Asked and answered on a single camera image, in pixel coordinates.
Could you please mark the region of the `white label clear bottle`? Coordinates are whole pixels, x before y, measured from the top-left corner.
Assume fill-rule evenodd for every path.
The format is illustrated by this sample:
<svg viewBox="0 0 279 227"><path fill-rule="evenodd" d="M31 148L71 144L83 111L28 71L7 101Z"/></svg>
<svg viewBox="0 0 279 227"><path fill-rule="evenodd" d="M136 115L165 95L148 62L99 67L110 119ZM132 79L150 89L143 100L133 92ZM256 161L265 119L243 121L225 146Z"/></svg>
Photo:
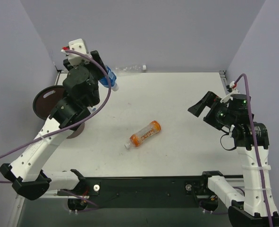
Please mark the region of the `white label clear bottle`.
<svg viewBox="0 0 279 227"><path fill-rule="evenodd" d="M96 111L95 107L88 107L89 112L92 114Z"/></svg>

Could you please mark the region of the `orange label plastic bottle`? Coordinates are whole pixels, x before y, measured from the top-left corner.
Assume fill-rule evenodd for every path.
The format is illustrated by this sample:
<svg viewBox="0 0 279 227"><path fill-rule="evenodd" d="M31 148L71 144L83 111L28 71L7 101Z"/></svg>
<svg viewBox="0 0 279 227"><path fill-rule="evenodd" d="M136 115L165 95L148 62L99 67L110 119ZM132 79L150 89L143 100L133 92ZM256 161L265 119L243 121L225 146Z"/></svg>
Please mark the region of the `orange label plastic bottle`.
<svg viewBox="0 0 279 227"><path fill-rule="evenodd" d="M134 133L124 144L126 149L139 147L145 140L161 131L161 125L157 121L152 121L140 131Z"/></svg>

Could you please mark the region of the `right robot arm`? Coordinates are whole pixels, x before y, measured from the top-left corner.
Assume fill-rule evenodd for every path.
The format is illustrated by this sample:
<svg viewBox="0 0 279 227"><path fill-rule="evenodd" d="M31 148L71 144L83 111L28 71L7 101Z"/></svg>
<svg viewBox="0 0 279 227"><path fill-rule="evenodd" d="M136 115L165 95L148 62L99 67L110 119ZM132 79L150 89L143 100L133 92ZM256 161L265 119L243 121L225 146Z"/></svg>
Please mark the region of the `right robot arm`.
<svg viewBox="0 0 279 227"><path fill-rule="evenodd" d="M209 176L208 189L224 203L234 227L279 227L279 212L272 197L268 163L269 136L262 123L253 121L250 97L231 92L224 98L209 91L188 111L198 117L210 110L203 120L217 130L228 129L241 162L244 194L240 194L223 176Z"/></svg>

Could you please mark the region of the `blue label plastic bottle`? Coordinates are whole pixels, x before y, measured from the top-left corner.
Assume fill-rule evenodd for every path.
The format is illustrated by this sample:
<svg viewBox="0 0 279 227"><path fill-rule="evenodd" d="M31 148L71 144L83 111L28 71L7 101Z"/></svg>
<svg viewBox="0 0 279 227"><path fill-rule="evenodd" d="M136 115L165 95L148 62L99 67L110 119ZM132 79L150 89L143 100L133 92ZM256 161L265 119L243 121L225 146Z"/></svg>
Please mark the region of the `blue label plastic bottle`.
<svg viewBox="0 0 279 227"><path fill-rule="evenodd" d="M106 66L106 72L107 72L108 78L109 78L109 80L110 80L111 90L112 90L112 91L118 91L119 86L118 86L118 84L117 84L117 82L116 82L116 80L117 80L116 74L115 74L115 73L112 71L112 69L109 68L108 66ZM100 79L99 82L100 82L104 87L106 87L106 88L109 87L108 81L107 81L106 77L103 77L102 79Z"/></svg>

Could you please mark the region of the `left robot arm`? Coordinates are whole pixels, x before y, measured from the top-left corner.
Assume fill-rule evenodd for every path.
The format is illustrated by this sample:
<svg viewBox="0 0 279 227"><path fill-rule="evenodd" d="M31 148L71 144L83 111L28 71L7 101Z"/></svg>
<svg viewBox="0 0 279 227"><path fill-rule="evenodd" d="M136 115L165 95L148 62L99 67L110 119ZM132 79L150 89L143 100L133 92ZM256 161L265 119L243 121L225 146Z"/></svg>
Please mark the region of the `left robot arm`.
<svg viewBox="0 0 279 227"><path fill-rule="evenodd" d="M97 51L90 55L65 50L78 55L78 64L70 64L63 82L64 94L52 108L36 138L25 151L10 164L2 164L1 174L12 183L18 195L31 201L40 198L48 190L70 190L81 194L85 190L85 177L77 170L63 172L43 171L43 166L58 146L98 111L90 112L100 102L98 81L109 79L107 69Z"/></svg>

